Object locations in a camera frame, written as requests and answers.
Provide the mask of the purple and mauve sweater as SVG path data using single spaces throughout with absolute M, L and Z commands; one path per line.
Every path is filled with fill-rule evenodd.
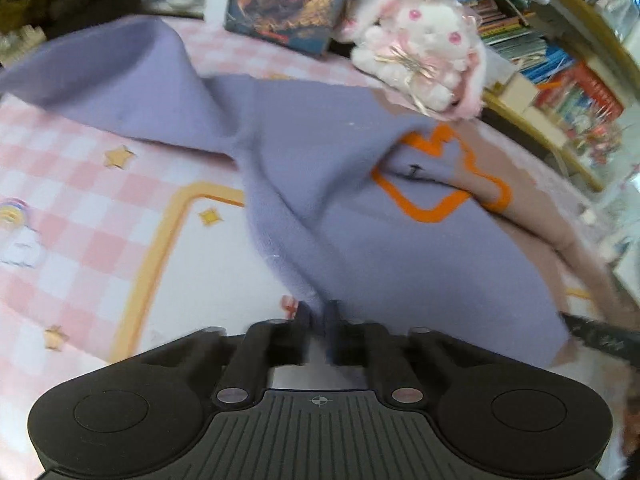
M 1 89 L 128 139 L 238 165 L 254 240 L 294 296 L 396 333 L 427 326 L 536 366 L 568 341 L 561 270 L 634 330 L 611 275 L 478 122 L 436 122 L 384 91 L 202 77 L 157 18 L 47 42 Z

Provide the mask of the white power adapter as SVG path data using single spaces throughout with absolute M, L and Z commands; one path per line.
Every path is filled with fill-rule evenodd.
M 592 209 L 586 209 L 580 214 L 580 220 L 587 226 L 593 226 L 597 223 L 598 217 Z

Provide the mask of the colourful flower bouquet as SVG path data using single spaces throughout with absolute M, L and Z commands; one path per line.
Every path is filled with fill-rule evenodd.
M 622 129 L 603 116 L 582 113 L 574 119 L 572 145 L 591 166 L 605 166 L 622 147 Z

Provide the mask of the pink checkered desk mat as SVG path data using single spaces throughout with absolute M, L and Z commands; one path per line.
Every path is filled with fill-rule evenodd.
M 352 64 L 317 62 L 201 22 L 170 26 L 202 77 L 247 75 L 370 87 L 407 107 Z M 1 474 L 42 471 L 29 411 L 52 387 L 161 344 L 218 326 L 240 334 L 296 312 L 297 299 L 259 251 L 230 157 L 74 122 L 3 92 L 1 107 Z M 528 172 L 592 250 L 585 197 L 480 120 L 485 139 Z M 562 269 L 562 312 L 606 321 L 587 287 Z M 568 333 L 543 366 L 593 388 L 614 430 L 600 474 L 618 478 L 630 367 Z

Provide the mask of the white pink plush bunny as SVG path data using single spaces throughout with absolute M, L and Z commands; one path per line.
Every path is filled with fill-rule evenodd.
M 483 107 L 481 22 L 458 0 L 349 0 L 333 39 L 352 45 L 357 70 L 403 94 L 419 112 L 470 119 Z

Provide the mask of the row of shelf books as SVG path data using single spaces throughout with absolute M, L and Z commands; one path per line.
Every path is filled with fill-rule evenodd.
M 567 132 L 573 132 L 574 119 L 582 113 L 606 120 L 620 116 L 622 104 L 602 79 L 533 26 L 532 0 L 458 1 L 482 20 L 478 31 L 487 55 L 484 88 L 498 84 L 498 68 L 521 74 L 536 88 L 535 106 Z

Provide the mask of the Harry Potter book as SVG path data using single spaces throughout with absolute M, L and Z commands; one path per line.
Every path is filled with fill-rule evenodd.
M 228 0 L 224 29 L 324 55 L 347 0 Z

